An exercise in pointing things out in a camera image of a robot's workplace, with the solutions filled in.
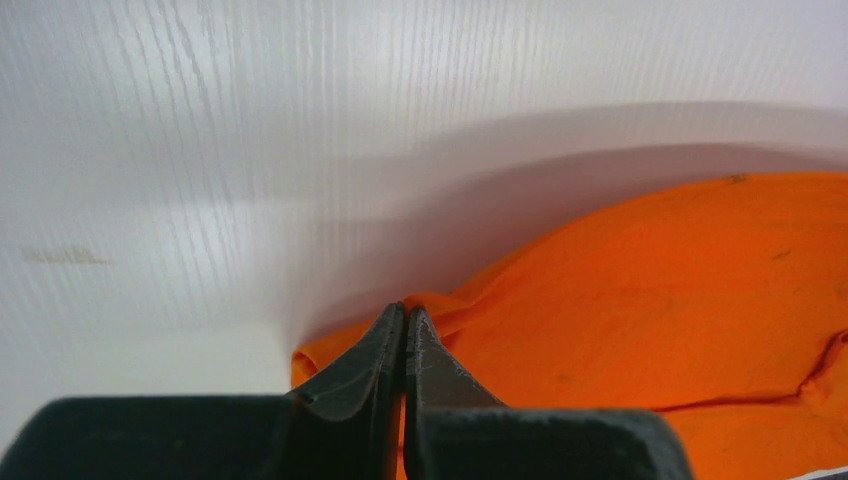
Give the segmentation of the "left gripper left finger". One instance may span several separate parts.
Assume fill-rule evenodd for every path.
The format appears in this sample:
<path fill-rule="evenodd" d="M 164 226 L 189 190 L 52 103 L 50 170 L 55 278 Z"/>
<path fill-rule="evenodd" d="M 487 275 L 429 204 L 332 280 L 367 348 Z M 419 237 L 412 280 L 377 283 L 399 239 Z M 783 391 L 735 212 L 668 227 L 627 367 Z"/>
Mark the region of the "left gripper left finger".
<path fill-rule="evenodd" d="M 5 479 L 390 479 L 405 313 L 283 395 L 69 397 L 42 407 Z"/>

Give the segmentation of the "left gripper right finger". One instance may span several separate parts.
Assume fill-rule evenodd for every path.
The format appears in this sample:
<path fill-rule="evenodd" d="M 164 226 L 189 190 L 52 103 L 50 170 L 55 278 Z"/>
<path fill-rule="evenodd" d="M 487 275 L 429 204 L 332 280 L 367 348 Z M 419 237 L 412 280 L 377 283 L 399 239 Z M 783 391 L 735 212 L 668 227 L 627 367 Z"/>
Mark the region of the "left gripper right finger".
<path fill-rule="evenodd" d="M 658 415 L 633 409 L 515 408 L 484 388 L 409 315 L 404 468 L 410 479 L 690 479 Z"/>

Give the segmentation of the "orange t shirt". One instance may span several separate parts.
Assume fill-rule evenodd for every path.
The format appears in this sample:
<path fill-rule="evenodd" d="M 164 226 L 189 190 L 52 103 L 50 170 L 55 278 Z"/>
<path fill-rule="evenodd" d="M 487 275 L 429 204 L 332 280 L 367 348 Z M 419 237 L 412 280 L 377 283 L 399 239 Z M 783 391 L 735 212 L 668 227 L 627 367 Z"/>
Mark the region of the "orange t shirt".
<path fill-rule="evenodd" d="M 655 192 L 404 303 L 510 406 L 660 414 L 699 479 L 847 463 L 843 174 Z"/>

